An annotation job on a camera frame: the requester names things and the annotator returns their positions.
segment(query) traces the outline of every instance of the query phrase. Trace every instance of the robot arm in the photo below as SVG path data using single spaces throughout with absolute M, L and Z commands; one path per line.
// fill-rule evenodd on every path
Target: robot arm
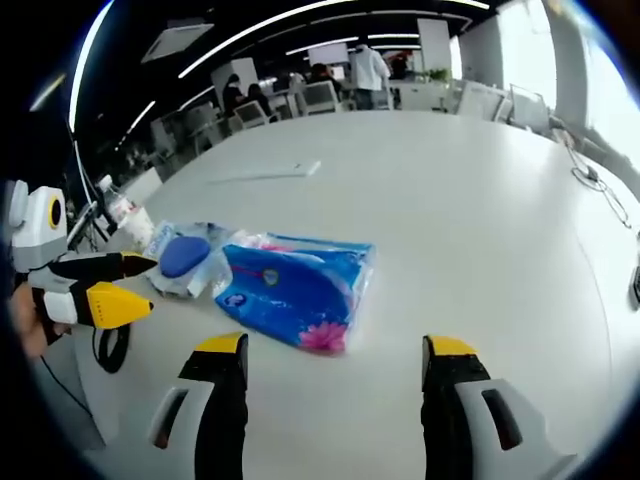
M 423 339 L 420 412 L 427 478 L 566 477 L 576 455 L 558 453 L 542 413 L 504 379 L 492 379 L 461 340 Z
M 40 187 L 28 194 L 18 182 L 9 211 L 16 271 L 28 274 L 36 308 L 52 343 L 51 322 L 112 329 L 148 315 L 153 304 L 111 282 L 156 265 L 135 253 L 70 256 L 62 191 Z

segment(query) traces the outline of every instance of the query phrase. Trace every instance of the desk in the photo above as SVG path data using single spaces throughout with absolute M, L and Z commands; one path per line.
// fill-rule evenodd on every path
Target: desk
M 208 183 L 271 158 L 322 167 L 305 179 Z M 594 168 L 637 231 L 631 192 Z M 563 148 L 506 125 L 354 112 L 241 132 L 170 178 L 146 206 L 156 222 L 211 220 L 378 247 L 347 355 L 314 356 L 250 332 L 245 478 L 423 478 L 427 333 L 473 345 L 493 377 L 545 414 L 556 448 L 588 452 L 638 378 L 640 321 L 626 303 L 638 245 L 570 169 Z M 119 373 L 94 362 L 91 329 L 74 331 L 107 440 L 127 402 L 177 376 L 196 344 L 242 328 L 208 293 L 168 301 L 144 280 L 126 282 L 156 308 L 134 324 Z

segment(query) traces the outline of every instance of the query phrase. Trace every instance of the person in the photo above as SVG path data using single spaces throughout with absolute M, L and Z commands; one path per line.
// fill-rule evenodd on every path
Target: person
M 249 85 L 249 90 L 247 91 L 247 99 L 246 102 L 256 101 L 260 104 L 260 108 L 267 117 L 271 117 L 273 114 L 271 112 L 271 107 L 269 106 L 269 99 L 262 93 L 262 89 L 260 85 L 257 83 L 252 83 Z
M 402 52 L 391 61 L 391 70 L 394 80 L 404 80 L 407 77 L 407 55 Z
M 356 107 L 358 110 L 373 110 L 377 92 L 383 86 L 388 87 L 389 67 L 379 52 L 367 45 L 367 36 L 361 35 L 352 60 L 352 72 L 355 74 Z
M 327 80 L 331 81 L 333 89 L 336 92 L 336 96 L 338 97 L 338 100 L 340 100 L 342 85 L 340 85 L 340 83 L 331 76 L 329 67 L 327 67 L 324 63 L 314 63 L 311 66 L 311 78 L 309 78 L 309 85 L 311 85 L 312 83 L 326 82 Z
M 240 77 L 234 73 L 229 77 L 222 91 L 222 102 L 224 103 L 226 116 L 233 117 L 235 115 L 234 110 L 242 105 L 245 100 L 245 96 L 240 91 Z
M 293 94 L 299 93 L 306 83 L 304 76 L 299 72 L 291 72 L 289 75 L 289 90 Z
M 22 283 L 13 292 L 9 302 L 9 309 L 13 327 L 27 357 L 38 358 L 44 355 L 48 346 L 47 336 L 42 317 L 36 311 L 36 304 L 33 301 L 33 294 L 28 283 Z M 69 326 L 62 323 L 54 323 L 53 331 L 59 336 L 68 332 Z

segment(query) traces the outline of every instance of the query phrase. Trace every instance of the chair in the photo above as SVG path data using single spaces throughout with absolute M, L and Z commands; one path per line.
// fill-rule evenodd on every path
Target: chair
M 528 127 L 534 133 L 545 137 L 551 135 L 549 110 L 542 95 L 511 85 L 511 99 L 513 101 L 512 125 L 520 128 Z
M 507 95 L 503 90 L 467 81 L 458 107 L 458 115 L 494 122 Z
M 496 116 L 493 119 L 493 121 L 496 123 L 507 123 L 512 111 L 513 111 L 513 102 L 509 97 L 504 97 L 502 99 L 502 103 L 500 103 L 500 106 L 496 111 Z
M 264 113 L 257 100 L 241 105 L 234 110 L 234 113 L 242 122 L 244 130 L 269 123 L 269 117 Z
M 310 115 L 325 112 L 342 112 L 342 105 L 338 100 L 331 80 L 312 83 L 302 90 L 304 114 Z

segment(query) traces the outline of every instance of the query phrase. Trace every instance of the bottle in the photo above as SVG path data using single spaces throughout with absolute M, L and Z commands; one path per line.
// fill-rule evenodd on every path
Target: bottle
M 135 205 L 113 186 L 111 175 L 105 175 L 102 180 L 98 182 L 98 187 L 104 193 L 104 202 L 107 205 L 107 211 L 114 222 L 120 224 L 129 213 L 134 211 Z

